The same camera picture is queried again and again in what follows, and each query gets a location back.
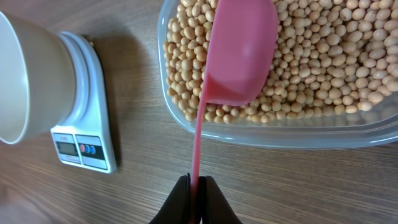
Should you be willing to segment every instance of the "kitchen scale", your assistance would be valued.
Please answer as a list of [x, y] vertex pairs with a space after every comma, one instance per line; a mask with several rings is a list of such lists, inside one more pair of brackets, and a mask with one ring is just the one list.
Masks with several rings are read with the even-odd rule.
[[76, 74], [76, 97], [69, 117], [51, 129], [58, 158], [64, 164], [98, 172], [116, 170], [100, 61], [90, 43], [61, 32]]

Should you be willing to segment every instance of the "pile of soybeans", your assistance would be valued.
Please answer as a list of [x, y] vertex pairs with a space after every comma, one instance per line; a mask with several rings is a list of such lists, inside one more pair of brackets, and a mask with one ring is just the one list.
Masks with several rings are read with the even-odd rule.
[[[278, 38], [264, 88], [240, 107], [208, 104], [215, 123], [267, 123], [369, 111], [398, 91], [398, 3], [273, 0]], [[181, 0], [169, 20], [167, 94], [196, 118], [218, 0]]]

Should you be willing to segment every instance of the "wooden table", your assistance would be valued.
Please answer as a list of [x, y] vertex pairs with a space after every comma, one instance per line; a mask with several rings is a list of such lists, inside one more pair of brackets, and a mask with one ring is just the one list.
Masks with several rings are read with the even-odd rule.
[[[190, 171], [193, 135], [162, 97], [156, 25], [162, 0], [2, 0], [0, 10], [53, 32], [95, 37], [119, 170], [61, 164], [50, 134], [0, 144], [0, 223], [148, 223]], [[243, 223], [398, 223], [398, 144], [283, 151], [203, 140]]]

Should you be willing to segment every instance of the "pink spoon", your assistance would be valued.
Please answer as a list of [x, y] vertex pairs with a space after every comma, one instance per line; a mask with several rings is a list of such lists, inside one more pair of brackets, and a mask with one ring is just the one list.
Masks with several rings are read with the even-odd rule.
[[270, 0], [218, 2], [193, 145], [193, 201], [198, 187], [201, 124], [206, 104], [241, 106], [256, 98], [272, 63], [278, 23], [276, 8]]

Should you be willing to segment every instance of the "digital scale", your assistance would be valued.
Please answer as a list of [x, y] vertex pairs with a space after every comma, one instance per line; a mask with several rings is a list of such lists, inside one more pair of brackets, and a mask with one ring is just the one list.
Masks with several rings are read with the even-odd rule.
[[79, 35], [61, 32], [76, 74], [76, 97], [69, 117], [51, 129], [55, 150], [64, 164], [98, 172], [116, 170], [103, 73], [90, 43]]

